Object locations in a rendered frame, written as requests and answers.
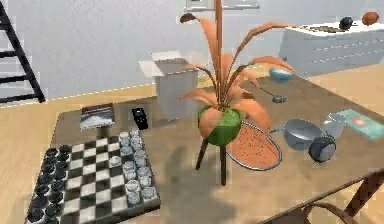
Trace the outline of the black round alarm clock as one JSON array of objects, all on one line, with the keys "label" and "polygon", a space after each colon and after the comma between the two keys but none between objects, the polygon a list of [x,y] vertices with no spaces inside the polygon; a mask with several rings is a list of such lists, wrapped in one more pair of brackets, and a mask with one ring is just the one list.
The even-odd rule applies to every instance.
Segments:
[{"label": "black round alarm clock", "polygon": [[317,137],[310,145],[308,154],[315,163],[323,163],[332,158],[336,151],[335,138],[331,135]]}]

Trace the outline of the open grey cardboard box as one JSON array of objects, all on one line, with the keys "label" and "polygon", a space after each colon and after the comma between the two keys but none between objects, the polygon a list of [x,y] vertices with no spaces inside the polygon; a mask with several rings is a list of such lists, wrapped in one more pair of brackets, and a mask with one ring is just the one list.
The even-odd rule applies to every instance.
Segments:
[{"label": "open grey cardboard box", "polygon": [[138,64],[146,77],[155,79],[157,101],[167,120],[190,116],[196,111],[193,100],[179,100],[198,84],[198,71],[185,69],[190,61],[179,51],[152,53],[150,61]]}]

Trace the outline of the black remote control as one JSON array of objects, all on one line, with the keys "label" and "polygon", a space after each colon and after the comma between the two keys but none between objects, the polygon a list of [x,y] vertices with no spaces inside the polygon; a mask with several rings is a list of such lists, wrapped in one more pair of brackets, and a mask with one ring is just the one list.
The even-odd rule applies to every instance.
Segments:
[{"label": "black remote control", "polygon": [[133,108],[132,114],[139,130],[148,128],[147,117],[143,108]]}]

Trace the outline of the orange strung racket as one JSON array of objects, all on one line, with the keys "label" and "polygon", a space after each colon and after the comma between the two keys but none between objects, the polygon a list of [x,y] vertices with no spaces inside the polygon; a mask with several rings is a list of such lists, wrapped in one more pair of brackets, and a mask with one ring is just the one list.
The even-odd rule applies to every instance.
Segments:
[{"label": "orange strung racket", "polygon": [[282,150],[272,137],[245,121],[237,137],[226,146],[226,151],[237,164],[254,171],[274,169],[282,161]]}]

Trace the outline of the grey ladle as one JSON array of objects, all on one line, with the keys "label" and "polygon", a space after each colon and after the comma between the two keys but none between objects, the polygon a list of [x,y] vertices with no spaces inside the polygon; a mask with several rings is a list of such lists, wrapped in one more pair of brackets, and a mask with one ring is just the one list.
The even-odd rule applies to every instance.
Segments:
[{"label": "grey ladle", "polygon": [[275,104],[284,103],[286,101],[285,96],[272,94],[264,88],[262,88],[262,91],[270,95],[272,97],[272,102]]}]

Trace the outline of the blue bowl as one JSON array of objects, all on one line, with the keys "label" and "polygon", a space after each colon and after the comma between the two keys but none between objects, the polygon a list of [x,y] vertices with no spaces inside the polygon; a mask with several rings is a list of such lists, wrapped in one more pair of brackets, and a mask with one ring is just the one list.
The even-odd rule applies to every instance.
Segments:
[{"label": "blue bowl", "polygon": [[280,70],[276,68],[270,68],[269,69],[269,75],[272,80],[278,82],[278,83],[285,83],[292,79],[293,74],[289,71]]}]

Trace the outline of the black and white chess board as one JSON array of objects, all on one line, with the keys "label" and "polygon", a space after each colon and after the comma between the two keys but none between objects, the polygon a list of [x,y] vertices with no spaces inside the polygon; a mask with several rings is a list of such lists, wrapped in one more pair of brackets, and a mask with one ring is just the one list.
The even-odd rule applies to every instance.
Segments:
[{"label": "black and white chess board", "polygon": [[[144,189],[140,185],[141,201],[138,204],[131,204],[128,202],[128,192],[125,184],[128,182],[123,170],[123,164],[126,161],[133,161],[135,164],[134,171],[136,172],[136,179],[140,184],[140,176],[138,175],[138,167],[134,157],[135,151],[130,155],[120,154],[120,140],[118,136],[101,138],[77,145],[69,145],[71,151],[68,153],[69,158],[65,161],[67,163],[66,170],[55,170],[50,174],[53,180],[50,184],[49,191],[44,195],[48,198],[48,203],[41,210],[44,216],[38,222],[30,222],[27,219],[28,212],[33,208],[32,200],[39,196],[35,193],[39,185],[38,178],[43,173],[45,153],[38,173],[36,186],[33,190],[33,196],[29,204],[28,212],[24,224],[44,224],[45,220],[50,217],[45,213],[46,208],[53,204],[49,201],[49,196],[55,192],[51,189],[51,185],[56,179],[54,174],[56,171],[65,171],[66,177],[61,179],[64,181],[65,186],[60,191],[63,193],[63,199],[58,203],[62,206],[61,213],[56,216],[59,224],[119,224],[135,216],[142,215],[146,212],[156,210],[161,205],[159,193],[156,189],[154,175],[150,166],[149,158],[146,153],[146,167],[150,168],[152,184],[149,187],[155,188],[155,196],[151,199],[145,199],[142,196]],[[119,156],[121,164],[118,166],[111,166],[109,159],[112,156]]]}]

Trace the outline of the brown wooden table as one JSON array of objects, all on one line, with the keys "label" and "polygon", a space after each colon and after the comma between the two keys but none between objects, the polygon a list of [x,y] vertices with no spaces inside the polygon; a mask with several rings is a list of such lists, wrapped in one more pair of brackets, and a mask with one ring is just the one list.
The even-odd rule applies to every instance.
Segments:
[{"label": "brown wooden table", "polygon": [[[354,109],[384,124],[384,71],[363,67],[309,80],[294,78],[277,84],[268,77],[259,81],[256,99],[265,106],[273,128],[292,118],[321,124],[331,112]],[[262,91],[286,97],[275,104]],[[284,141],[281,132],[274,140],[283,151],[281,164],[273,170],[257,172],[227,163],[227,183],[220,183],[219,150],[209,147],[199,162],[201,137],[197,116],[191,114],[167,121],[156,99],[120,103],[116,123],[105,131],[80,129],[80,114],[59,116],[53,141],[78,144],[134,128],[131,110],[142,107],[149,127],[143,133],[145,145],[159,186],[159,210],[134,219],[134,224],[262,224],[307,203],[360,181],[366,175],[384,170],[384,138],[369,140],[345,128],[337,141],[334,157],[315,164],[305,152]]]}]

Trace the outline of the clear glass cup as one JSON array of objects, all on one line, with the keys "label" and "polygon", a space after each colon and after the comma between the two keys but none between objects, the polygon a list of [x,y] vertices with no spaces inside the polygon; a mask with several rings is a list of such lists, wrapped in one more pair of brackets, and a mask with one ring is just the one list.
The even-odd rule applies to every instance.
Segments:
[{"label": "clear glass cup", "polygon": [[323,122],[322,129],[337,139],[346,125],[346,118],[339,113],[330,113]]}]

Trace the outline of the white chest of drawers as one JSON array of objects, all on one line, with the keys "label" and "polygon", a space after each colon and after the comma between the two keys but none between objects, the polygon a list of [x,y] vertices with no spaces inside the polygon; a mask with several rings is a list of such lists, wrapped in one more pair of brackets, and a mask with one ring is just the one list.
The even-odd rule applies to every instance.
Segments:
[{"label": "white chest of drawers", "polygon": [[308,26],[339,28],[339,23],[285,29],[279,57],[299,76],[322,75],[384,60],[384,24],[366,26],[357,20],[343,33],[311,32]]}]

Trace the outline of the dark flat object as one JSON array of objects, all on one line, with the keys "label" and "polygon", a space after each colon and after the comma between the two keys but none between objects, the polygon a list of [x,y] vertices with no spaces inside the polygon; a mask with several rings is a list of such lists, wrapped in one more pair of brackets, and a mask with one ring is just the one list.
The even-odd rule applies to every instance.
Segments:
[{"label": "dark flat object", "polygon": [[330,27],[330,26],[308,26],[308,30],[311,32],[325,32],[325,33],[343,33],[346,30]]}]

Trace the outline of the brown curved wooden chair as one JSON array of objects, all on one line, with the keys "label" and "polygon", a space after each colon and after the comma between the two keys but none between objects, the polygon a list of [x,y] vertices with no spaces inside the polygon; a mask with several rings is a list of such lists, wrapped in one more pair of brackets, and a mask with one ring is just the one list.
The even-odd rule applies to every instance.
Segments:
[{"label": "brown curved wooden chair", "polygon": [[309,214],[311,213],[311,211],[315,208],[315,207],[318,207],[318,208],[322,208],[322,209],[325,209],[329,212],[331,212],[332,214],[334,214],[335,216],[337,216],[344,224],[359,224],[352,216],[350,216],[347,212],[341,210],[340,208],[336,207],[335,205],[333,204],[330,204],[330,203],[323,203],[323,202],[319,202],[319,203],[312,203],[312,204],[309,204],[307,205],[304,209],[303,209],[303,215],[304,217],[306,218],[305,220],[305,224],[311,224],[307,218],[309,216]]}]

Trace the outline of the teal book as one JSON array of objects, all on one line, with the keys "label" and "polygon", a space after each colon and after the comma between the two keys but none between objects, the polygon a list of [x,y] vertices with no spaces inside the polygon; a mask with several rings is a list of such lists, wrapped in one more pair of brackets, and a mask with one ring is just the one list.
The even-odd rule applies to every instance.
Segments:
[{"label": "teal book", "polygon": [[384,137],[384,125],[365,116],[353,109],[347,109],[340,112],[340,115],[346,118],[346,123],[356,132],[369,139]]}]

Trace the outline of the black round object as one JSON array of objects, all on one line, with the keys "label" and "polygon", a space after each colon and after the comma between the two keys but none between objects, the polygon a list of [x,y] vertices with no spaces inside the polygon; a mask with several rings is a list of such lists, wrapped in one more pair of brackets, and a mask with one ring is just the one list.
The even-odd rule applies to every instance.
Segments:
[{"label": "black round object", "polygon": [[339,22],[339,28],[341,30],[348,30],[353,24],[353,19],[351,17],[344,17]]}]

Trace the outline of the black ladder shelf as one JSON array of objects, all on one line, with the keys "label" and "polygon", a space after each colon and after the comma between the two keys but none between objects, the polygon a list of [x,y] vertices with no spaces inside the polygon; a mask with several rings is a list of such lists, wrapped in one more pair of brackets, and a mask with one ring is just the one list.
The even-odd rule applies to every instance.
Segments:
[{"label": "black ladder shelf", "polygon": [[22,100],[37,99],[40,103],[46,101],[45,95],[40,87],[40,84],[33,72],[32,66],[27,59],[27,56],[24,52],[23,47],[16,35],[15,29],[11,23],[11,20],[6,12],[6,9],[3,3],[0,0],[0,31],[4,31],[12,45],[12,50],[0,51],[0,58],[10,58],[17,57],[22,69],[24,70],[24,75],[19,76],[8,76],[0,78],[0,84],[14,83],[19,81],[28,81],[30,86],[33,89],[33,93],[17,95],[17,96],[8,96],[0,97],[0,103],[10,103]]}]

